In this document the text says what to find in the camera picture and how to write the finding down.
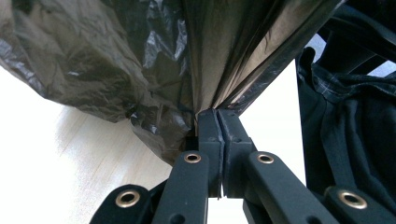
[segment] black fabric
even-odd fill
[[[309,66],[309,51],[297,70],[308,187],[321,193],[332,175],[334,184],[358,188],[396,214],[396,73],[332,74]]]

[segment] wooden surface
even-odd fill
[[[259,150],[275,152],[304,182],[293,69],[241,120]],[[0,102],[0,223],[88,223],[111,190],[151,189],[170,173],[128,120],[114,124],[44,100],[2,67]],[[208,215],[208,223],[246,222],[239,200],[210,200]]]

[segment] black plastic bag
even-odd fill
[[[336,8],[316,1],[5,0],[0,64],[172,163],[210,107],[241,114]]]

